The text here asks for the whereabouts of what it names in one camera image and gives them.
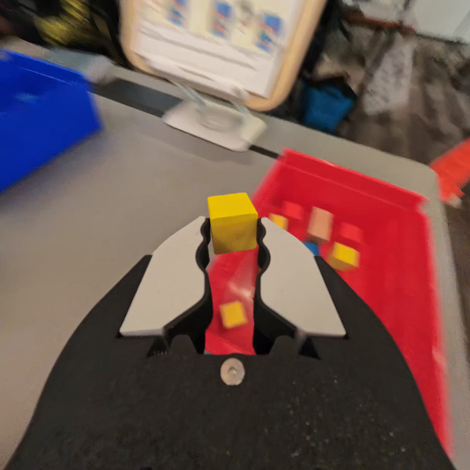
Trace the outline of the blue plastic bin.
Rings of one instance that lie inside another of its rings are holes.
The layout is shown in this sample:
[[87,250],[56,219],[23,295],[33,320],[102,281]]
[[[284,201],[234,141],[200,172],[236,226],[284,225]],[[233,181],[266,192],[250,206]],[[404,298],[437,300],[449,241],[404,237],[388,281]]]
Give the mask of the blue plastic bin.
[[83,74],[1,49],[1,191],[101,128]]

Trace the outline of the red floor object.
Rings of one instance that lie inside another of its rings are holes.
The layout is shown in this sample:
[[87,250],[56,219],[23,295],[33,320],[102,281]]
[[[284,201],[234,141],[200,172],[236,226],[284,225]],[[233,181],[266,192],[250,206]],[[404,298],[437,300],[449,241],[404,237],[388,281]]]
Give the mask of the red floor object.
[[431,162],[438,180],[439,197],[450,207],[460,207],[469,197],[470,139],[462,141]]

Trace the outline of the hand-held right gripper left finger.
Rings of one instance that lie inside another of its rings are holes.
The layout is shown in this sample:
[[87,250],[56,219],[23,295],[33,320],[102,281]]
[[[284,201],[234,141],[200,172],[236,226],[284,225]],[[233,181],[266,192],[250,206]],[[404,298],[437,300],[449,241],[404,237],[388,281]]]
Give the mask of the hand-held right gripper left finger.
[[207,273],[208,218],[196,218],[153,251],[119,329],[123,337],[204,340],[213,306]]

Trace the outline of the grey desk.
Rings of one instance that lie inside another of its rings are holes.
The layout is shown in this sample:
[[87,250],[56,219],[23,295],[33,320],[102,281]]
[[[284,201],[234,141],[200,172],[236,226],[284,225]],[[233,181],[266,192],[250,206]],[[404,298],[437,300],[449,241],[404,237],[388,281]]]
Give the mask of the grey desk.
[[[120,67],[112,81],[182,97],[175,86]],[[93,94],[103,130],[1,193],[1,430],[3,469],[21,441],[64,345],[97,302],[176,229],[207,214],[206,199],[252,193],[274,160],[251,154],[208,161],[125,128],[133,114]],[[323,159],[420,193],[436,243],[455,467],[469,468],[469,288],[456,268],[468,256],[451,239],[469,235],[455,208],[438,197],[425,165],[270,116],[258,143]]]

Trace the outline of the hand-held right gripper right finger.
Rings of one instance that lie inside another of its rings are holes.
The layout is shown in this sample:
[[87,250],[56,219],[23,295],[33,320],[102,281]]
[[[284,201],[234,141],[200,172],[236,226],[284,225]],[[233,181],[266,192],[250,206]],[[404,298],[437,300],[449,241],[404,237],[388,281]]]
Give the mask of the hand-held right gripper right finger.
[[256,329],[270,340],[343,338],[345,328],[314,254],[269,218],[258,220]]

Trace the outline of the red plastic bin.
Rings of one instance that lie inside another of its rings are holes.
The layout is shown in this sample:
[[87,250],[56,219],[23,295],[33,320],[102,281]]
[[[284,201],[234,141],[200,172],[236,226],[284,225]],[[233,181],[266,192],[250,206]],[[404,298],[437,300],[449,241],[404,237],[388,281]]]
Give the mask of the red plastic bin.
[[260,217],[288,219],[288,231],[307,239],[311,210],[333,215],[320,245],[354,248],[359,264],[339,275],[377,314],[408,362],[443,448],[454,455],[447,360],[425,196],[294,150],[274,161],[251,200]]

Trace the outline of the white floor sign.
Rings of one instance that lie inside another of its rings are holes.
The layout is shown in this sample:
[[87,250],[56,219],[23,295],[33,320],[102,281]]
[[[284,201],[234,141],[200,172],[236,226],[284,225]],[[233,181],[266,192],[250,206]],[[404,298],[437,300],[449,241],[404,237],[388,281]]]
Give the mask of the white floor sign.
[[409,101],[415,47],[401,34],[396,34],[381,53],[362,93],[366,115],[375,116],[404,108]]

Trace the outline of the yellow wooden block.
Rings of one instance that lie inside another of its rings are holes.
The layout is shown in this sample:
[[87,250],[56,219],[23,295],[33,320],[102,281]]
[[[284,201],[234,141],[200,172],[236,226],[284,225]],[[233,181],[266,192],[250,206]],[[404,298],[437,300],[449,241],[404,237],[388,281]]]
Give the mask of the yellow wooden block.
[[247,193],[207,198],[215,255],[257,247],[258,212]]

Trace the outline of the instruction sheet board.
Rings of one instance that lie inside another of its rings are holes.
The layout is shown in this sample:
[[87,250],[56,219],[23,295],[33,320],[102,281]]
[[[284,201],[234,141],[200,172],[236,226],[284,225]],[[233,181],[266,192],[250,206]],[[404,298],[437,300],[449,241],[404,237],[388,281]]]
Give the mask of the instruction sheet board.
[[285,102],[326,1],[120,1],[132,67],[267,112]]

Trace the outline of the blue floor tub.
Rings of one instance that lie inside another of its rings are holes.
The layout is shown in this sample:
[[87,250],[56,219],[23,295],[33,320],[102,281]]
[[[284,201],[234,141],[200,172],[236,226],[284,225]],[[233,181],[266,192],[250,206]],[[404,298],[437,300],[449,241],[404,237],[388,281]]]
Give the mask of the blue floor tub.
[[305,83],[300,123],[317,131],[336,134],[356,99],[355,91],[343,77]]

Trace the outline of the white board stand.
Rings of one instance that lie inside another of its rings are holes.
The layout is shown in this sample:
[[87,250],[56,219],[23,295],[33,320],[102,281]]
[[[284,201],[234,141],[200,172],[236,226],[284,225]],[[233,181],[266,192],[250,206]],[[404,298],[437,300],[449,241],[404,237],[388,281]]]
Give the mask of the white board stand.
[[237,97],[228,101],[204,97],[193,87],[174,82],[185,98],[164,113],[168,126],[235,152],[247,151],[262,136],[267,124]]

